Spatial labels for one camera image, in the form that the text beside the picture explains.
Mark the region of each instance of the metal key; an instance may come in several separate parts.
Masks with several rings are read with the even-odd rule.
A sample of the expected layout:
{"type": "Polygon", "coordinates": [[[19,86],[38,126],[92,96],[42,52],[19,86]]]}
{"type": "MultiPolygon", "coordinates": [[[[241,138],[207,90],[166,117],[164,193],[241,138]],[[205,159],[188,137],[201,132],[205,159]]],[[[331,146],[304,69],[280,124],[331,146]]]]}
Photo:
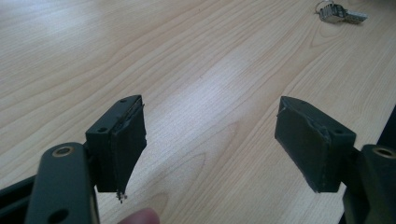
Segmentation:
{"type": "Polygon", "coordinates": [[[318,14],[322,21],[331,23],[346,21],[353,24],[359,24],[368,18],[365,13],[347,10],[340,5],[333,3],[321,8],[318,14]]]}

